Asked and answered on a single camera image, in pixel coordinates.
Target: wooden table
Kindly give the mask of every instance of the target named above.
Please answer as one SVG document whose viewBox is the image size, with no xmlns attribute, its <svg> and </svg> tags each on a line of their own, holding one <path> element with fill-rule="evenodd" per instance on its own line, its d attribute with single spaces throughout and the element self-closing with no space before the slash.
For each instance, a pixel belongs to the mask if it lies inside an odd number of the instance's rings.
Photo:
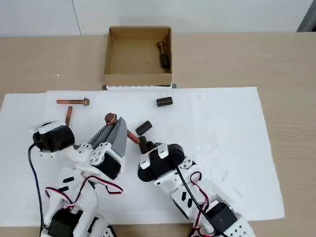
<svg viewBox="0 0 316 237">
<path fill-rule="evenodd" d="M 0 103 L 12 92 L 101 89 L 106 41 L 106 36 L 0 39 Z M 257 236 L 315 236 L 316 35 L 173 34 L 172 47 L 178 87 L 258 87 L 286 218 L 252 222 Z M 190 226 L 115 230 L 119 237 L 186 237 Z M 0 236 L 37 235 L 38 228 L 0 228 Z"/>
</svg>

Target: bolt head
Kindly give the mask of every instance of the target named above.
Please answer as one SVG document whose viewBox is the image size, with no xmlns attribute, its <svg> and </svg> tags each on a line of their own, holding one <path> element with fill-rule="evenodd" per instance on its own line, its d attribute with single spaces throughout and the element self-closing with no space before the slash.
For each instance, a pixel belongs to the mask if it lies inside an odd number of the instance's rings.
<svg viewBox="0 0 316 237">
<path fill-rule="evenodd" d="M 83 105 L 84 105 L 84 106 L 90 105 L 90 100 L 89 100 L 88 98 L 84 97 L 84 99 L 83 99 Z"/>
<path fill-rule="evenodd" d="M 158 41 L 158 43 L 157 43 L 157 47 L 159 47 L 159 46 L 165 46 L 166 45 L 166 42 L 164 41 L 164 40 L 160 40 L 160 41 Z"/>
<path fill-rule="evenodd" d="M 107 115 L 105 115 L 104 119 L 107 125 L 115 124 L 118 121 L 117 115 L 113 113 L 108 113 Z"/>
</svg>

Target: white wall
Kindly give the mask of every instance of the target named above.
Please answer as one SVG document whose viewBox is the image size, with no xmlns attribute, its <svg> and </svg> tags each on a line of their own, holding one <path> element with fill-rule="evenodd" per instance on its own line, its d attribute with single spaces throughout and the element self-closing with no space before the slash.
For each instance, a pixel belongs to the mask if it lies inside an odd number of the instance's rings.
<svg viewBox="0 0 316 237">
<path fill-rule="evenodd" d="M 0 0 L 0 37 L 80 35 L 71 0 Z"/>
<path fill-rule="evenodd" d="M 174 32 L 295 32 L 313 0 L 73 0 L 82 33 L 111 25 Z M 71 0 L 0 0 L 0 36 L 79 35 Z"/>
</svg>

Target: open cardboard box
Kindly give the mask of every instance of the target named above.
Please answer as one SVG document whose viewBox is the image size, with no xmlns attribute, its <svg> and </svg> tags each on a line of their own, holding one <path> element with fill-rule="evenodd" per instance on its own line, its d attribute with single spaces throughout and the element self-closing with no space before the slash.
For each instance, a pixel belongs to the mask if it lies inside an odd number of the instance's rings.
<svg viewBox="0 0 316 237">
<path fill-rule="evenodd" d="M 157 42 L 164 40 L 170 68 L 160 65 Z M 110 27 L 104 67 L 106 86 L 170 86 L 170 27 Z"/>
</svg>

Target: black cylinder part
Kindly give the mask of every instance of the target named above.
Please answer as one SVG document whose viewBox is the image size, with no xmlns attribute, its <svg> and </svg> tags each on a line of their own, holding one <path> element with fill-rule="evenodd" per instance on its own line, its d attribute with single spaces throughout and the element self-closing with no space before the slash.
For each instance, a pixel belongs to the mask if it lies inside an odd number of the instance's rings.
<svg viewBox="0 0 316 237">
<path fill-rule="evenodd" d="M 138 128 L 136 128 L 135 131 L 139 136 L 141 136 L 152 127 L 153 127 L 152 124 L 149 121 L 146 121 L 142 125 L 140 125 Z"/>
<path fill-rule="evenodd" d="M 172 105 L 172 97 L 165 97 L 161 99 L 157 99 L 157 106 L 166 106 L 166 105 Z"/>
<path fill-rule="evenodd" d="M 139 149 L 141 154 L 145 154 L 147 152 L 147 139 L 145 136 L 141 136 L 139 139 Z"/>
</svg>

